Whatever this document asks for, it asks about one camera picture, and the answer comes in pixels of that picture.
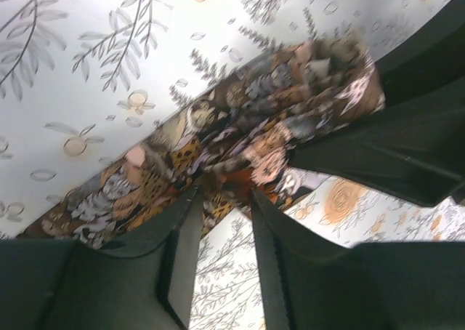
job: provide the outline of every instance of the orange flower illustration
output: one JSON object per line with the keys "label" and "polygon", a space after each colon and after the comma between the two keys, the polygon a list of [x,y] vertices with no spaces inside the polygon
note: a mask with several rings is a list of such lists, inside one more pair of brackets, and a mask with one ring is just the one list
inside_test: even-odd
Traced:
{"label": "orange flower illustration", "polygon": [[421,214],[421,208],[418,208],[414,213],[413,213],[413,218],[416,220],[420,217]]}
{"label": "orange flower illustration", "polygon": [[337,224],[346,219],[355,209],[367,189],[355,182],[339,179],[334,183],[325,202],[325,220]]}
{"label": "orange flower illustration", "polygon": [[442,232],[436,233],[436,234],[433,236],[433,241],[440,241],[440,240],[441,240],[441,236],[442,236]]}
{"label": "orange flower illustration", "polygon": [[437,226],[439,226],[439,224],[441,223],[441,218],[442,218],[442,216],[439,215],[438,217],[436,217],[433,220],[433,223],[431,224],[430,230],[435,230],[437,228]]}
{"label": "orange flower illustration", "polygon": [[371,226],[371,228],[369,229],[369,231],[370,231],[371,233],[378,233],[379,230],[381,229],[381,226],[383,225],[383,223],[386,222],[385,218],[386,218],[386,214],[382,214],[380,217],[378,217],[378,219],[377,219],[376,222],[373,224],[373,226]]}
{"label": "orange flower illustration", "polygon": [[407,214],[403,213],[402,216],[399,218],[399,221],[397,221],[398,225],[403,224],[406,219],[407,219]]}

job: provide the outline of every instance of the animal print fabric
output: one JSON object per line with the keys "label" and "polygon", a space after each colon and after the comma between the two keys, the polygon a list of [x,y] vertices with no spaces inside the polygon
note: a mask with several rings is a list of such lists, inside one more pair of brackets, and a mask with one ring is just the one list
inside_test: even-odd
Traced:
{"label": "animal print fabric", "polygon": [[261,55],[69,192],[25,234],[98,249],[194,182],[206,188],[204,235],[234,207],[250,215],[252,188],[287,209],[326,178],[289,167],[289,151],[383,107],[375,66],[355,34]]}

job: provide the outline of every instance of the white wallpaper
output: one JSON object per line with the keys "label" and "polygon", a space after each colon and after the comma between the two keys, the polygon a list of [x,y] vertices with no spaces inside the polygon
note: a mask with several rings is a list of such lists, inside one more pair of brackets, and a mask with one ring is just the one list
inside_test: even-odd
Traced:
{"label": "white wallpaper", "polygon": [[0,230],[15,236],[179,105],[281,42],[374,58],[448,0],[0,0]]}

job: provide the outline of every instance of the botanical wallpaper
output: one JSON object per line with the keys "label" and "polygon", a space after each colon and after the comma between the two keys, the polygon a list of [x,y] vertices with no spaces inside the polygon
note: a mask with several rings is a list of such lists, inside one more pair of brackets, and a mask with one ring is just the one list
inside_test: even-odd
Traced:
{"label": "botanical wallpaper", "polygon": [[[377,60],[449,1],[0,0],[0,238],[257,55],[358,31]],[[460,210],[331,178],[288,214],[351,245],[457,239]],[[192,329],[263,329],[257,282],[251,224],[235,211],[203,241]]]}
{"label": "botanical wallpaper", "polygon": [[[418,208],[336,177],[286,211],[342,246],[362,241],[465,240],[465,207]],[[190,328],[264,330],[251,221],[238,210],[201,241]]]}

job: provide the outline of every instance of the floral fabric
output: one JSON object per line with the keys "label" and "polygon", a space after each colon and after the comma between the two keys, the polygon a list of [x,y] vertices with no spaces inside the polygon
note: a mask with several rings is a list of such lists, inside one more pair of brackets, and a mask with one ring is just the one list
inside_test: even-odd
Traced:
{"label": "floral fabric", "polygon": [[26,235],[98,249],[194,182],[206,188],[203,234],[235,207],[249,214],[252,188],[287,209],[326,178],[289,167],[289,151],[383,107],[375,66],[354,33],[261,55],[69,192]]}

